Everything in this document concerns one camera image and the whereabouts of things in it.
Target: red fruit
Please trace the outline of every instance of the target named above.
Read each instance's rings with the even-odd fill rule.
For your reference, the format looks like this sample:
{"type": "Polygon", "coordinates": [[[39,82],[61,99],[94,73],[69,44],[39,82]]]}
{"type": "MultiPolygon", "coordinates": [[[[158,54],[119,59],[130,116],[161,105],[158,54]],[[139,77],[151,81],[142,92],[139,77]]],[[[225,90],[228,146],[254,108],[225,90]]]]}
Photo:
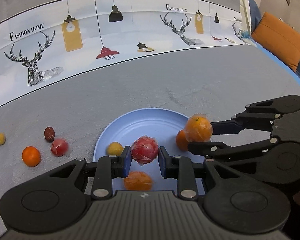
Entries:
{"type": "Polygon", "coordinates": [[[131,146],[132,158],[140,165],[152,162],[158,156],[158,144],[155,139],[142,136],[131,146]]]}
{"type": "Polygon", "coordinates": [[[51,144],[51,152],[55,156],[62,156],[69,149],[69,145],[65,139],[55,138],[51,144]]]}

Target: tangerine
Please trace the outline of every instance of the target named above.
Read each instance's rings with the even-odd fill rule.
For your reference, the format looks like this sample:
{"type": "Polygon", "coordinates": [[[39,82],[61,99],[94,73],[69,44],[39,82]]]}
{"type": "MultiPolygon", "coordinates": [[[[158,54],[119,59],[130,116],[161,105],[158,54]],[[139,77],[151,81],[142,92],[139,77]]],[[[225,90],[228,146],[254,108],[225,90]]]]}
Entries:
{"type": "Polygon", "coordinates": [[[129,176],[123,180],[126,190],[151,190],[152,183],[151,177],[142,171],[131,171],[129,176]]]}
{"type": "Polygon", "coordinates": [[[186,152],[188,150],[188,140],[186,139],[185,131],[181,130],[176,136],[176,144],[181,151],[186,152]]]}
{"type": "Polygon", "coordinates": [[[208,142],[213,128],[205,115],[194,114],[188,119],[184,132],[188,142],[208,142]]]}
{"type": "Polygon", "coordinates": [[[29,167],[37,166],[41,161],[40,152],[36,147],[28,146],[22,151],[22,160],[29,167]]]}

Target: plate rim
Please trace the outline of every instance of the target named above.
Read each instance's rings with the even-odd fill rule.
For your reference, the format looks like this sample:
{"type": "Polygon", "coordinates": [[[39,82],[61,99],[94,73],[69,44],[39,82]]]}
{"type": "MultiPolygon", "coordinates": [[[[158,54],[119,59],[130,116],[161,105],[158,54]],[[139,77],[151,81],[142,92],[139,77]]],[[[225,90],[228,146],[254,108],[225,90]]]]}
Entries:
{"type": "Polygon", "coordinates": [[[130,112],[127,112],[127,113],[125,113],[125,114],[122,114],[122,115],[120,115],[119,117],[117,117],[116,119],[114,119],[110,124],[108,124],[107,127],[106,127],[106,128],[102,131],[102,133],[100,134],[100,136],[99,136],[99,138],[98,138],[98,140],[97,140],[97,142],[96,142],[96,145],[95,145],[95,147],[94,147],[94,150],[93,150],[93,161],[95,162],[96,149],[97,149],[97,146],[98,146],[98,144],[99,144],[99,141],[100,141],[101,137],[103,136],[103,134],[106,132],[106,130],[110,127],[110,125],[112,125],[115,121],[117,121],[118,119],[120,119],[121,117],[123,117],[123,116],[125,116],[125,115],[127,115],[127,114],[131,114],[131,113],[136,112],[136,111],[150,110],[150,109],[164,110],[164,111],[173,112],[173,113],[175,113],[175,114],[180,114],[180,115],[182,115],[182,116],[184,116],[184,117],[186,117],[186,118],[189,119],[189,117],[186,116],[185,114],[182,114],[182,113],[179,113],[179,112],[177,112],[177,111],[170,110],[170,109],[159,108],[159,107],[139,108],[139,109],[135,109],[135,110],[132,110],[132,111],[130,111],[130,112]]]}

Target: plastic-wrapped orange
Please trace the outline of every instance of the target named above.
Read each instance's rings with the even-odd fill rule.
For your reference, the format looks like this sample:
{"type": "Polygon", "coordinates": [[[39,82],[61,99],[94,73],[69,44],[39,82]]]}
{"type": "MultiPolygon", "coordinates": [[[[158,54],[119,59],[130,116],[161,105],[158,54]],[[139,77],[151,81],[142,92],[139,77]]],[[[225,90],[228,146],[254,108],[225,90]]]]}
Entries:
{"type": "Polygon", "coordinates": [[[212,125],[204,114],[191,116],[183,130],[188,142],[208,142],[213,132],[212,125]]]}
{"type": "Polygon", "coordinates": [[[186,139],[185,131],[181,130],[176,136],[176,144],[181,151],[186,152],[188,150],[188,141],[186,139]]]}
{"type": "Polygon", "coordinates": [[[142,171],[131,171],[129,176],[123,180],[126,190],[151,190],[152,183],[151,177],[142,171]]]}

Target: lemon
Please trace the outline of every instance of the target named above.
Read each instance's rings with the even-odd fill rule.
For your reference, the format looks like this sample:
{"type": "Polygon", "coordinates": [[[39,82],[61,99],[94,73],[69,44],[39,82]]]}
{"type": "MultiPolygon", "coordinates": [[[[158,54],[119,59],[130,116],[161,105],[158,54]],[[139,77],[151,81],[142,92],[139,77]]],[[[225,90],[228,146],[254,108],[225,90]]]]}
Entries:
{"type": "Polygon", "coordinates": [[[3,145],[6,142],[6,137],[3,133],[0,133],[0,145],[3,145]]]}
{"type": "Polygon", "coordinates": [[[117,155],[120,156],[122,154],[123,147],[118,142],[112,142],[109,144],[107,148],[107,154],[108,155],[117,155]]]}

